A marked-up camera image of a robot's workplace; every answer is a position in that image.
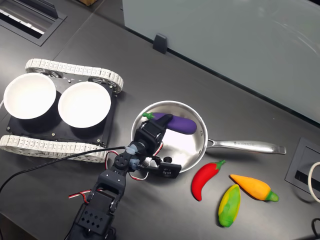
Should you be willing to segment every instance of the red pepper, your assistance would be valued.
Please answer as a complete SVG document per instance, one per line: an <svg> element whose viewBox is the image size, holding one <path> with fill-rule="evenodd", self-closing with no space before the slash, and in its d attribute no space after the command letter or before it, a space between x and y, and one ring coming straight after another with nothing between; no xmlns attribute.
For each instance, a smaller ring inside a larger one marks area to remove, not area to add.
<svg viewBox="0 0 320 240"><path fill-rule="evenodd" d="M225 160L222 160L219 162L208 163L200 168L199 171L194 175L191 184L191 190L194 198L199 202L202 200L202 188L214 175L219 172L222 164L224 164L225 162Z"/></svg>

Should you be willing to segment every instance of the stainless steel pan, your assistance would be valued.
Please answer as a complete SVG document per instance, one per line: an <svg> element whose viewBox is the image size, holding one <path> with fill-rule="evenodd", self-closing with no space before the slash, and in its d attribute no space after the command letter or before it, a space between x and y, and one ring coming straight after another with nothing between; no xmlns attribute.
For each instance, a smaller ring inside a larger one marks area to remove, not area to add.
<svg viewBox="0 0 320 240"><path fill-rule="evenodd" d="M161 158L171 157L173 164L181 165L181 173L194 167L204 156L207 148L221 147L264 154L286 154L285 147L263 141L208 139L207 128L200 115L188 105L178 101L160 101L146 107L133 123L131 140L133 140L136 129L141 123L148 120L146 117L142 117L142 113L150 112L173 114L191 119L196 123L197 130L192 135L184 135L167 129L163 138L163 148L158 154ZM151 166L156 167L156 164L152 162Z"/></svg>

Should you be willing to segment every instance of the dark gray table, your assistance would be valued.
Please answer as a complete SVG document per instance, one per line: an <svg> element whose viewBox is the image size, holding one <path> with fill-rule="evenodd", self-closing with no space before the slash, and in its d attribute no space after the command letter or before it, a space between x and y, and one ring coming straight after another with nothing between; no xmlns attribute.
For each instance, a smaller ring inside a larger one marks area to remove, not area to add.
<svg viewBox="0 0 320 240"><path fill-rule="evenodd" d="M13 42L6 43L11 48L8 53L19 48L16 44L25 43L12 34L8 39ZM25 59L50 59L55 55L44 50L25 51ZM143 108L175 100L190 105L202 116L212 139L257 140L287 148L286 155L210 149L197 166L177 179L151 176L137 182L128 177L113 223L119 240L295 240L312 235L311 220L320 217L320 204L286 182L285 176L299 138L320 145L320 129L174 55L154 51L148 42L108 21L103 11L85 22L55 60L99 66L123 77L124 91L118 96L110 147L130 142L132 123ZM12 69L1 69L1 91L23 73L24 64L21 61ZM6 117L0 123L1 135L6 133L8 120ZM190 192L194 174L203 165L222 159L227 163L206 184L203 200L197 202ZM0 182L47 161L0 151ZM40 240L63 239L82 203L80 197L68 199L68 195L91 188L103 169L103 164L67 160L20 175L1 193L0 212ZM268 183L280 201L266 203L241 193L235 223L230 228L217 226L221 196L233 184L229 174Z"/></svg>

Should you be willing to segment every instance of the purple eggplant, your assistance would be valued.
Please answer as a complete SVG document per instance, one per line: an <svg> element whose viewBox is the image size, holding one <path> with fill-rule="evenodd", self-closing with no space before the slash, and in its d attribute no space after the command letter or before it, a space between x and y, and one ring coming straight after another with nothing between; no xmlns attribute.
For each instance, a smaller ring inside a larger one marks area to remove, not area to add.
<svg viewBox="0 0 320 240"><path fill-rule="evenodd" d="M149 120L150 119L158 120L159 118L163 117L166 114L167 113L160 113L160 112L150 112L150 113L144 112L142 116L147 117ZM177 133L191 135L197 131L197 124L188 118L173 115L172 120L167 125L167 129L170 129Z"/></svg>

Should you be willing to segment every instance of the toy vegetable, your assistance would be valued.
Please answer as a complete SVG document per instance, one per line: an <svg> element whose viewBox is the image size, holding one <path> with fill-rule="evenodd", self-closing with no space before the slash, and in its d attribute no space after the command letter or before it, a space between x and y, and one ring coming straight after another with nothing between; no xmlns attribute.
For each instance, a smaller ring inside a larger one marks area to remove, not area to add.
<svg viewBox="0 0 320 240"><path fill-rule="evenodd" d="M239 185L232 185L223 195L219 206L219 223L222 226L228 228L234 223L239 212L240 202Z"/></svg>
<svg viewBox="0 0 320 240"><path fill-rule="evenodd" d="M160 112L146 113L146 112L144 112L142 114L143 117L147 117L149 120L150 119L158 120L159 118L163 117L164 115L166 115L166 113L160 113ZM194 121L192 121L191 119L173 115L173 118L168 123L167 128L172 131L175 131L177 133L191 135L197 131L197 124Z"/></svg>
<svg viewBox="0 0 320 240"><path fill-rule="evenodd" d="M248 194L252 197L262 201L278 202L279 197L273 191L268 184L258 179L247 176L239 176L231 174L230 177L240 185Z"/></svg>
<svg viewBox="0 0 320 240"><path fill-rule="evenodd" d="M191 184L191 191L195 199L198 201L202 200L201 191L206 182L208 182L214 175L216 175L222 164L226 161L222 160L219 162L211 162L204 165L199 171L194 175L192 184Z"/></svg>

